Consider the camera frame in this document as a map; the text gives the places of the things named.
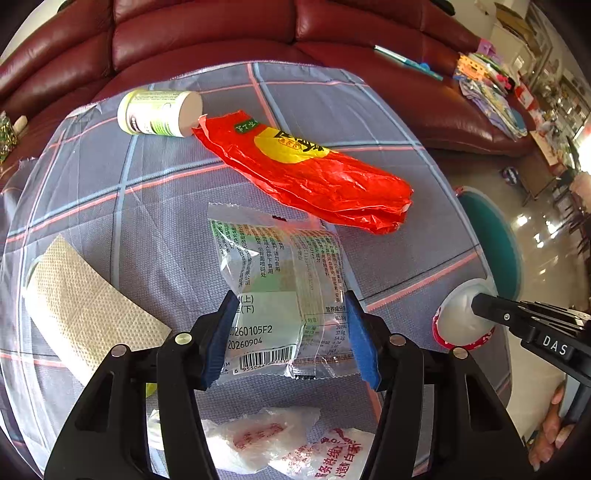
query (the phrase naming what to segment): white plastic bag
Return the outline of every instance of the white plastic bag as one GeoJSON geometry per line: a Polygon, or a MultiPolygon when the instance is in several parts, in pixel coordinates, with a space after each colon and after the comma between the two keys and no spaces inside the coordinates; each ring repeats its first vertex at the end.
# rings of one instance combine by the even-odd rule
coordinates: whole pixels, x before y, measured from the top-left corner
{"type": "Polygon", "coordinates": [[[373,433],[332,429],[319,442],[302,445],[269,466],[295,480],[359,480],[373,442],[373,433]]]}
{"type": "MultiPolygon", "coordinates": [[[[269,461],[306,444],[306,431],[319,418],[318,408],[263,408],[257,414],[220,425],[211,420],[201,423],[215,467],[247,474],[260,472],[269,461]]],[[[148,444],[164,450],[158,410],[148,419],[148,444]]]]}

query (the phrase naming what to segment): yellow circle logo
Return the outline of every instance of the yellow circle logo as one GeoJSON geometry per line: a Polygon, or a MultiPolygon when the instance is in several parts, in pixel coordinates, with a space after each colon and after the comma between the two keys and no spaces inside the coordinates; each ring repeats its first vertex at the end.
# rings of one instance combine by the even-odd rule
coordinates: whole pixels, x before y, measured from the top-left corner
{"type": "Polygon", "coordinates": [[[255,136],[255,145],[267,157],[281,163],[299,163],[309,158],[323,158],[330,150],[283,130],[267,127],[255,136]]]}

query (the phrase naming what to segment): person's hand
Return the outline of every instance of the person's hand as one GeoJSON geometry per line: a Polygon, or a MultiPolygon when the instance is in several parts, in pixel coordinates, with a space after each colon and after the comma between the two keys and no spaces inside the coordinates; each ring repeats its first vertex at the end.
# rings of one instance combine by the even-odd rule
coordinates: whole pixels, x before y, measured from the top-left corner
{"type": "Polygon", "coordinates": [[[562,429],[560,428],[558,410],[563,397],[564,383],[562,383],[554,392],[546,418],[542,422],[541,429],[530,450],[530,464],[534,467],[535,471],[538,471],[541,462],[546,463],[550,461],[556,449],[559,449],[564,445],[570,432],[573,431],[574,425],[567,425],[562,429]]]}

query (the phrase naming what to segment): gray tablecloth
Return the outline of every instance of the gray tablecloth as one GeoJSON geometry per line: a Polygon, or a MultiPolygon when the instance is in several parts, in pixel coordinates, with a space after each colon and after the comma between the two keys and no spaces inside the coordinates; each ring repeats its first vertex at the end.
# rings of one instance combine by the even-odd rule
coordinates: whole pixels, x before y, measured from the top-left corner
{"type": "MultiPolygon", "coordinates": [[[[434,312],[460,283],[485,278],[488,266],[434,161],[362,79],[338,69],[259,62],[201,70],[149,88],[196,90],[210,115],[243,109],[260,122],[406,179],[415,190],[414,204],[398,232],[377,236],[332,228],[345,250],[348,286],[365,309],[420,346],[440,349],[431,335],[434,312]]],[[[65,119],[37,164],[23,163],[1,196],[0,361],[9,399],[3,417],[5,424],[16,422],[41,470],[82,390],[39,334],[21,297],[31,262],[58,233],[121,293],[178,332],[215,311],[228,289],[207,227],[209,202],[239,203],[286,218],[305,215],[272,200],[194,137],[124,133],[116,121],[122,95],[65,119]]],[[[506,401],[510,375],[503,331],[475,357],[506,401]]],[[[256,376],[215,385],[197,399],[202,418],[213,421],[265,406],[318,406],[316,437],[330,427],[373,432],[377,421],[358,375],[323,381],[256,376]]],[[[151,397],[148,409],[156,402],[151,397]]],[[[417,461],[428,452],[429,401],[425,410],[417,461]]],[[[8,433],[18,440],[16,428],[8,433]]],[[[152,461],[161,471],[158,455],[152,461]]],[[[281,475],[267,469],[255,476],[281,475]]]]}

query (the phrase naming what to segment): wall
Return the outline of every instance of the wall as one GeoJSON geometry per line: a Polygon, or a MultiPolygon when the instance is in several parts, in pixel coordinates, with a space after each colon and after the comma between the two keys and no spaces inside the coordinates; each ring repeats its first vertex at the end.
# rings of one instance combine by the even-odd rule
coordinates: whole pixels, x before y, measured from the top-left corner
{"type": "Polygon", "coordinates": [[[521,18],[525,18],[527,9],[530,6],[530,0],[504,0],[499,3],[511,8],[521,18]]]}
{"type": "Polygon", "coordinates": [[[455,19],[464,27],[481,38],[491,37],[492,26],[495,23],[495,0],[479,0],[482,9],[488,11],[486,15],[475,5],[475,0],[449,0],[456,9],[455,19]]]}
{"type": "Polygon", "coordinates": [[[43,25],[53,15],[57,13],[57,9],[64,2],[64,0],[44,0],[27,19],[22,23],[20,28],[8,43],[2,55],[0,55],[0,63],[2,63],[16,48],[36,29],[43,25]]]}

